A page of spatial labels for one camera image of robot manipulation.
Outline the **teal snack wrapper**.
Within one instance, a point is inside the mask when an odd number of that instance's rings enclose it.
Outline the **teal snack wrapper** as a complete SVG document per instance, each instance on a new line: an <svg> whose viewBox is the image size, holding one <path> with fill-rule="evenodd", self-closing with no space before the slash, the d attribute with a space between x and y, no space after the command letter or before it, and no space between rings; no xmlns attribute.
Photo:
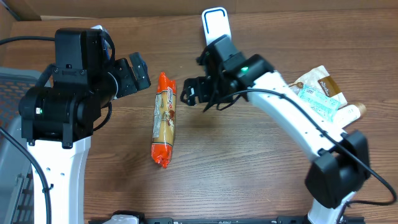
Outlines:
<svg viewBox="0 0 398 224"><path fill-rule="evenodd" d="M340 107L338 100L330 98L308 85L303 86L298 93L298 97L308 103L312 110L329 122L333 122L335 114Z"/></svg>

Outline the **brown Pantree snack pouch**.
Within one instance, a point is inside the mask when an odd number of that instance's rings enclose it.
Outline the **brown Pantree snack pouch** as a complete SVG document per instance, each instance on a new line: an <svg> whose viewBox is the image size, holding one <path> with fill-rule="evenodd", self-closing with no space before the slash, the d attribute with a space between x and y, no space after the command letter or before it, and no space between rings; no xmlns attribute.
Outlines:
<svg viewBox="0 0 398 224"><path fill-rule="evenodd" d="M289 88L296 94L298 94L304 86L316 89L325 96L339 101L339 108L348 104L343 92L323 65L313 68L299 77L294 83L289 84Z"/></svg>

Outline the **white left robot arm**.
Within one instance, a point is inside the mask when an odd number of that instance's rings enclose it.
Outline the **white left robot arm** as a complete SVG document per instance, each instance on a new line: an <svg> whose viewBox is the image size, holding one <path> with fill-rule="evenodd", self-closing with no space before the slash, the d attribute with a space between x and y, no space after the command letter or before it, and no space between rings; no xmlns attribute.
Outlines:
<svg viewBox="0 0 398 224"><path fill-rule="evenodd" d="M34 157L34 221L83 223L84 179L91 137L111 102L150 87L139 53L115 57L101 27L56 31L55 62L19 103L21 134Z"/></svg>

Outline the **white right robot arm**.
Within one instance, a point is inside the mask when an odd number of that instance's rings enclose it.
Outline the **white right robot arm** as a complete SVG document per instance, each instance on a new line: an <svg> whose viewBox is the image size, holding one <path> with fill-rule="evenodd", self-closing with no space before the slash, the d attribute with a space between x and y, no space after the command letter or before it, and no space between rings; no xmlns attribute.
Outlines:
<svg viewBox="0 0 398 224"><path fill-rule="evenodd" d="M240 97L263 110L298 144L310 170L305 185L313 197L308 223L344 223L343 213L369 179L364 134L346 133L309 108L282 75L258 54L246 58L224 34L208 40L197 63L205 76L188 78L180 99L188 106L231 106Z"/></svg>

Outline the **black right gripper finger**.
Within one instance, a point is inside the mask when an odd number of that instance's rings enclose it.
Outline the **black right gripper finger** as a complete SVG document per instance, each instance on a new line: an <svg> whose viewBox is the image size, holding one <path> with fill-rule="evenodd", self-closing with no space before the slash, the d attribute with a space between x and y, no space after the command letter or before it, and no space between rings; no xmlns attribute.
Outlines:
<svg viewBox="0 0 398 224"><path fill-rule="evenodd" d="M183 83L183 92L184 93L195 93L197 88L197 79L196 78L188 78Z"/></svg>
<svg viewBox="0 0 398 224"><path fill-rule="evenodd" d="M180 95L180 101L188 106L195 106L197 104L195 98L195 94L189 95L186 91L183 91Z"/></svg>

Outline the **orange biscuit packet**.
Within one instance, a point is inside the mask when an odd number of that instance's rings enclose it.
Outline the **orange biscuit packet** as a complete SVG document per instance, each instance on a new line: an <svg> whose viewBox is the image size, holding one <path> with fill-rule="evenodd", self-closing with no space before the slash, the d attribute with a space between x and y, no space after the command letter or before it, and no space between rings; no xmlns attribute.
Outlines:
<svg viewBox="0 0 398 224"><path fill-rule="evenodd" d="M177 108L176 93L175 80L169 79L165 72L161 72L155 96L151 156L154 162L163 168L166 168L172 159Z"/></svg>

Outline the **white tube gold cap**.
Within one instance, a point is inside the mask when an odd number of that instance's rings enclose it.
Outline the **white tube gold cap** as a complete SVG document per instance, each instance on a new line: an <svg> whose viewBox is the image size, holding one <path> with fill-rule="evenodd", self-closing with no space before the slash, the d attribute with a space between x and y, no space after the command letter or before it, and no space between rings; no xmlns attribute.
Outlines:
<svg viewBox="0 0 398 224"><path fill-rule="evenodd" d="M333 117L333 124L344 128L355 122L367 113L367 109L362 103L354 103L337 110Z"/></svg>

